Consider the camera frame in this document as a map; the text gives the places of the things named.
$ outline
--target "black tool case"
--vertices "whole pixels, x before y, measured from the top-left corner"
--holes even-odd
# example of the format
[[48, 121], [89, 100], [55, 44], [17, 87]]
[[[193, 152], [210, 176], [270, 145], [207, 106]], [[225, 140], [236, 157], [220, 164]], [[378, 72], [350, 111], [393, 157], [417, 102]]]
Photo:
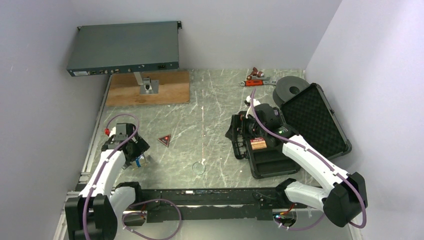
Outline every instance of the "black tool case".
[[[284, 123], [297, 130], [327, 159], [348, 154], [352, 150], [351, 143], [318, 84], [312, 83], [283, 103], [279, 112]], [[283, 142], [274, 147], [253, 150], [251, 140], [255, 137], [245, 134], [246, 131], [243, 130], [245, 126], [241, 116], [245, 114], [246, 111], [241, 111], [232, 116], [231, 126], [225, 136], [232, 141], [235, 157], [249, 160], [252, 176], [262, 179], [298, 172], [301, 167], [282, 153]]]

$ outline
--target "red triangle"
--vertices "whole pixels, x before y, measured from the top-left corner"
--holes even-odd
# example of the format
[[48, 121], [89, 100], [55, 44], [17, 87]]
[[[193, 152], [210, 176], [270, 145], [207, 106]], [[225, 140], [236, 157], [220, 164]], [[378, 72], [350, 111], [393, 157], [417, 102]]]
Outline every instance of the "red triangle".
[[159, 142], [163, 143], [163, 145], [168, 147], [170, 145], [170, 141], [171, 141], [171, 134], [159, 137], [157, 140], [159, 140]]

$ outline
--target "marble table top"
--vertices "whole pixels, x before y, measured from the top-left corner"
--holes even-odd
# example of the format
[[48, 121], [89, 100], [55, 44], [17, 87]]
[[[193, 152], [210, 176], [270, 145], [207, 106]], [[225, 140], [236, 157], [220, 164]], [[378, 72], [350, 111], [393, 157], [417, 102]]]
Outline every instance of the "marble table top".
[[[140, 120], [138, 133], [150, 145], [145, 167], [122, 170], [116, 183], [140, 182], [143, 189], [188, 188], [260, 188], [275, 187], [287, 178], [303, 184], [318, 186], [311, 175], [301, 169], [291, 175], [254, 179], [247, 159], [234, 157], [231, 141], [225, 138], [231, 116], [246, 110], [243, 103], [253, 87], [243, 87], [239, 82], [246, 79], [251, 69], [189, 69], [190, 102], [165, 105], [139, 105], [124, 107], [105, 106], [100, 117], [92, 147], [91, 172], [100, 159], [100, 148], [107, 140], [104, 126], [117, 114], [131, 113]], [[271, 80], [285, 76], [304, 78], [300, 69], [260, 69]], [[255, 98], [271, 106], [274, 86], [256, 87]], [[115, 123], [134, 123], [127, 116]], [[158, 141], [171, 134], [169, 147]], [[204, 173], [196, 174], [192, 166], [203, 162]]]

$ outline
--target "wooden plank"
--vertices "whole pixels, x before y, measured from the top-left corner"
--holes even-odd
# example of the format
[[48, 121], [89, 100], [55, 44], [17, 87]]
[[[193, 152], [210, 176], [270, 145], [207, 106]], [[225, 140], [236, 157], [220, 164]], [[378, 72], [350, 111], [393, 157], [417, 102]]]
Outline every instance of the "wooden plank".
[[190, 101], [188, 71], [143, 72], [144, 78], [159, 80], [158, 94], [140, 95], [140, 85], [133, 73], [114, 74], [107, 94], [106, 106], [181, 104]]

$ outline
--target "orange tool handle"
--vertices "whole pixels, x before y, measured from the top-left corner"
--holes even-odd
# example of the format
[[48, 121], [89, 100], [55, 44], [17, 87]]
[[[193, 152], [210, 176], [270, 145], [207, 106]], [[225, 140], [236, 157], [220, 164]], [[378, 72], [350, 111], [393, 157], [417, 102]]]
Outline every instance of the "orange tool handle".
[[262, 86], [264, 85], [264, 83], [262, 82], [262, 80], [246, 80], [245, 82], [245, 86], [246, 87], [254, 87], [254, 86]]

